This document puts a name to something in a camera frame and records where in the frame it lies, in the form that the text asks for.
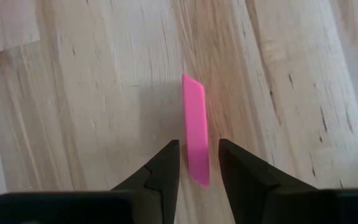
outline pink strip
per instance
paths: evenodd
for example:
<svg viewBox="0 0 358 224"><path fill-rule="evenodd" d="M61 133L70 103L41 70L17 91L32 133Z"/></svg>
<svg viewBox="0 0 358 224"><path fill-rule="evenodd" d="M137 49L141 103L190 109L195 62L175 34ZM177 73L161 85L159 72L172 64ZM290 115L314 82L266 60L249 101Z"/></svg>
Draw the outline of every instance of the pink strip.
<svg viewBox="0 0 358 224"><path fill-rule="evenodd" d="M182 75L182 88L189 173L199 184L208 187L208 128L204 86L188 75Z"/></svg>

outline wooden surface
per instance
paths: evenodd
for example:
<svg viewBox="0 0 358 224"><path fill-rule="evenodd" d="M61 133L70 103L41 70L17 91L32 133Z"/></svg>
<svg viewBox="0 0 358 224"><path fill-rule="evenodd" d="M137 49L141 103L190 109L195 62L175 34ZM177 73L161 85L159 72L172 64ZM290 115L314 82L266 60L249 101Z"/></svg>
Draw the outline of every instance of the wooden surface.
<svg viewBox="0 0 358 224"><path fill-rule="evenodd" d="M177 223L232 223L229 138L319 188L358 187L358 0L0 0L0 193L111 189L184 145L204 83L211 186Z"/></svg>

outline pink plastic piece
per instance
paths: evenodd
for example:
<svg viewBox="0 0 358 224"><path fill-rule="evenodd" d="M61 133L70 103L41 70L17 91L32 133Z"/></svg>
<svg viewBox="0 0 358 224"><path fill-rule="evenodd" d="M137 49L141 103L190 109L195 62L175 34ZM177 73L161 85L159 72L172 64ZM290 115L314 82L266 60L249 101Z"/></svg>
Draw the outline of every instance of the pink plastic piece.
<svg viewBox="0 0 358 224"><path fill-rule="evenodd" d="M204 86L182 75L183 103L190 175L202 186L209 186L208 128Z"/></svg>

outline light wood floor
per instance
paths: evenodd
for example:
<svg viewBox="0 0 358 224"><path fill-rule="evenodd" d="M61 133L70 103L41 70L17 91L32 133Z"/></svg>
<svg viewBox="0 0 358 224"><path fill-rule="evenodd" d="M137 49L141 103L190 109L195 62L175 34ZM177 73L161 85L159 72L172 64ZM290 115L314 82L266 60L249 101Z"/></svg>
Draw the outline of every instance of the light wood floor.
<svg viewBox="0 0 358 224"><path fill-rule="evenodd" d="M0 193L107 190L184 142L204 83L211 187L177 223L232 223L229 138L319 188L358 187L358 0L0 0Z"/></svg>

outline wood grain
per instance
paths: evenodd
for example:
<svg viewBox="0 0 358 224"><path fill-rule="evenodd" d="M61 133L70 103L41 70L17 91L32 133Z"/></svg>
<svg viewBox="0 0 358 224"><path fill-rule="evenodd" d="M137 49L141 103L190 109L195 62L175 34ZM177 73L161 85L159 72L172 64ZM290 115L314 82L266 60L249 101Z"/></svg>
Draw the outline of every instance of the wood grain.
<svg viewBox="0 0 358 224"><path fill-rule="evenodd" d="M182 73L206 89L211 186L182 155L177 223L234 223L220 138L358 187L358 1L0 0L0 193L107 190L184 148Z"/></svg>

